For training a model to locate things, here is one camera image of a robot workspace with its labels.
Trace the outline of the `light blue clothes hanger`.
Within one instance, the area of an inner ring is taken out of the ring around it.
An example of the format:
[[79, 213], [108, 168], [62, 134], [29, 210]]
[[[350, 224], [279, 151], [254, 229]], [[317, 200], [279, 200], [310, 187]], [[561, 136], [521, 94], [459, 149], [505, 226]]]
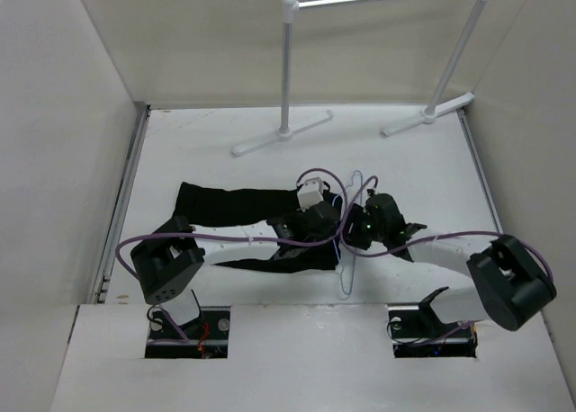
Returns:
[[[355, 181], [359, 182], [359, 185], [362, 186], [365, 182], [363, 173], [356, 169], [350, 178], [350, 182], [345, 185], [344, 194], [348, 195], [348, 192], [354, 188]], [[356, 256], [352, 255], [350, 257], [350, 262], [348, 264], [342, 263], [342, 253], [339, 253], [337, 256], [337, 267], [339, 268], [339, 287], [340, 292], [338, 298], [342, 301], [348, 300], [353, 292], [354, 289], [354, 280], [356, 274]]]

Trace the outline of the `black trousers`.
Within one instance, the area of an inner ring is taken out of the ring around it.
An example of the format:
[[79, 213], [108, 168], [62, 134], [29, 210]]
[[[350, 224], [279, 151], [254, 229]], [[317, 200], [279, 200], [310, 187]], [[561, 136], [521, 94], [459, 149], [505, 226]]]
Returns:
[[[244, 226], [284, 217], [300, 208], [296, 190], [205, 188], [181, 183], [173, 216], [192, 225], [224, 228]], [[261, 273], [299, 273], [307, 270], [335, 271], [337, 257], [331, 244], [313, 247], [296, 258], [280, 260], [243, 259], [224, 262], [224, 267]]]

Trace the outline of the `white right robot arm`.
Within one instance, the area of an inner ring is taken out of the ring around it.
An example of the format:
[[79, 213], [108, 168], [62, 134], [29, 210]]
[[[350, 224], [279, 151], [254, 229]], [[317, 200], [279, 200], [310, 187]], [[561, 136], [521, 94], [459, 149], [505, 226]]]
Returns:
[[387, 193], [370, 192], [364, 205], [351, 203], [344, 212], [340, 239], [351, 252], [369, 258], [380, 243], [384, 254], [407, 263], [430, 264], [468, 278], [473, 287], [440, 305], [440, 287], [414, 304], [392, 307], [389, 327], [396, 341], [433, 343], [489, 319], [514, 332], [551, 303], [557, 289], [551, 268], [520, 239], [490, 231], [441, 233], [407, 222]]

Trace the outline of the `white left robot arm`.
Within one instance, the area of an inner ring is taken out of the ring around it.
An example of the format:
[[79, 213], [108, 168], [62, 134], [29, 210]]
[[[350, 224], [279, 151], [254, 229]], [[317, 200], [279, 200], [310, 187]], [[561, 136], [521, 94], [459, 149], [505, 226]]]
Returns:
[[338, 205], [306, 209], [243, 226], [208, 228], [175, 216], [130, 251], [146, 303], [177, 336], [197, 336], [204, 321], [190, 287], [205, 265], [262, 273], [329, 270], [338, 262]]

